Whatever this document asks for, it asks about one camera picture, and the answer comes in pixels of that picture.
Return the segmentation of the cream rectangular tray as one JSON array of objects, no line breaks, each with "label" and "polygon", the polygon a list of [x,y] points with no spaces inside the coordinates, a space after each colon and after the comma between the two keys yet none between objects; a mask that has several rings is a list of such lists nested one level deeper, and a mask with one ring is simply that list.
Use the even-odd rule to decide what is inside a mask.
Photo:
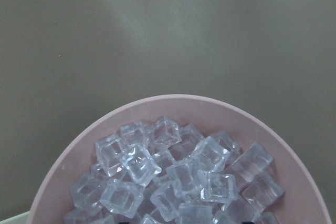
[{"label": "cream rectangular tray", "polygon": [[30,211],[0,221],[0,224],[26,224]]}]

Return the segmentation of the pile of clear ice cubes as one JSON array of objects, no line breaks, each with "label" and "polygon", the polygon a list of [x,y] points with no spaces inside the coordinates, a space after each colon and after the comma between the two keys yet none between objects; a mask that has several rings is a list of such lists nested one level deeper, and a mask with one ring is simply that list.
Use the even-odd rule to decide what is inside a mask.
[{"label": "pile of clear ice cubes", "polygon": [[161,117],[95,143],[96,162],[69,189],[65,223],[277,223],[284,189],[258,142],[243,151],[226,131],[204,136]]}]

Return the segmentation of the pink bowl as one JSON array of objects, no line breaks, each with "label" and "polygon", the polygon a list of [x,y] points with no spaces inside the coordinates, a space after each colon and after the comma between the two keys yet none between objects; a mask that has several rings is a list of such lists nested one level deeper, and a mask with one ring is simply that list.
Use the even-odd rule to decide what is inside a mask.
[{"label": "pink bowl", "polygon": [[226,130],[244,149],[259,142],[274,157],[269,169],[285,189],[272,208],[280,223],[330,223],[325,202],[308,170],[289,145],[263,122],[247,112],[215,99],[169,94],[126,104],[106,114],[78,135],[55,161],[34,199],[28,223],[63,223],[73,209],[69,187],[88,172],[96,159],[96,140],[137,120],[155,122],[167,116],[180,125],[194,124],[210,135]]}]

